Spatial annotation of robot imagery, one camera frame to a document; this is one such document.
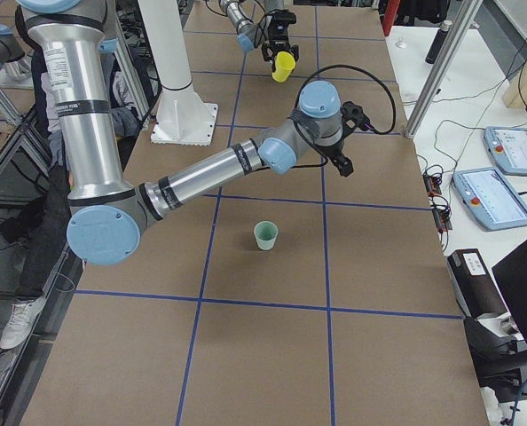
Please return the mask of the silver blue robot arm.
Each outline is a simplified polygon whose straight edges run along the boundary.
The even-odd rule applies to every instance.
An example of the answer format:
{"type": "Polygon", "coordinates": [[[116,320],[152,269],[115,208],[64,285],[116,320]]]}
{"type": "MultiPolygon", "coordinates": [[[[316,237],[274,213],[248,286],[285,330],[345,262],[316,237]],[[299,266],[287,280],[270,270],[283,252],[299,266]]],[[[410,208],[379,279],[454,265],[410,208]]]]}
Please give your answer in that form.
{"type": "Polygon", "coordinates": [[[139,5],[160,77],[156,124],[137,144],[137,158],[123,171],[98,53],[114,5],[109,1],[24,1],[28,35],[43,50],[56,100],[67,158],[74,176],[68,196],[72,216],[67,243],[82,260],[119,264],[132,255],[145,231],[197,196],[257,170],[284,174],[308,150],[327,158],[343,176],[353,171],[342,148],[362,110],[341,102],[325,81],[306,83],[278,127],[234,144],[166,177],[179,145],[211,142],[218,107],[193,88],[177,4],[139,5]]]}

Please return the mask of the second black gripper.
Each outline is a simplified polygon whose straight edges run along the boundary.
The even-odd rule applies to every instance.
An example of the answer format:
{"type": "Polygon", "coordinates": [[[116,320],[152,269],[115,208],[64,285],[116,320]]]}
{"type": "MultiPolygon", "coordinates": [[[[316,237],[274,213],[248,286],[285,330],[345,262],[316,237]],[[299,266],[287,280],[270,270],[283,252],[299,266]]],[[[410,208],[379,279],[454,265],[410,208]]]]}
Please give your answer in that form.
{"type": "Polygon", "coordinates": [[[267,42],[262,43],[263,60],[272,63],[273,50],[289,50],[295,62],[299,60],[299,46],[289,42],[288,28],[293,23],[291,19],[272,17],[267,28],[267,42]]]}

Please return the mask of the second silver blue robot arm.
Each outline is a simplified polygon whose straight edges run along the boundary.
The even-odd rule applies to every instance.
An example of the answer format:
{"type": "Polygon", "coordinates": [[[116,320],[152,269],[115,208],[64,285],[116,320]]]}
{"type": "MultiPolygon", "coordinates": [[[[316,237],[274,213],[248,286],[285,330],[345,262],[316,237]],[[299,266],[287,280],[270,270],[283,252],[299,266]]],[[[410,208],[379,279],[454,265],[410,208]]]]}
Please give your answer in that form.
{"type": "Polygon", "coordinates": [[[283,1],[264,1],[263,16],[254,22],[243,11],[242,1],[221,0],[219,8],[234,25],[240,48],[249,52],[260,48],[263,60],[275,61],[280,52],[289,53],[299,60],[299,46],[291,44],[288,28],[297,21],[296,15],[288,10],[283,1]]]}

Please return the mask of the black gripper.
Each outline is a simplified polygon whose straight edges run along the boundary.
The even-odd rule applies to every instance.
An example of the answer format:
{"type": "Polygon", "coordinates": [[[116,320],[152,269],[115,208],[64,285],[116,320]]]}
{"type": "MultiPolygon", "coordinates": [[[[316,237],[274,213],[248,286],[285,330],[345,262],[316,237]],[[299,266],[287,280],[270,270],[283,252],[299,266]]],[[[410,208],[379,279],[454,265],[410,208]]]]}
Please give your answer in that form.
{"type": "Polygon", "coordinates": [[[353,164],[350,158],[343,153],[344,141],[340,140],[331,146],[322,146],[321,153],[337,169],[339,174],[346,178],[354,172],[353,164]]]}

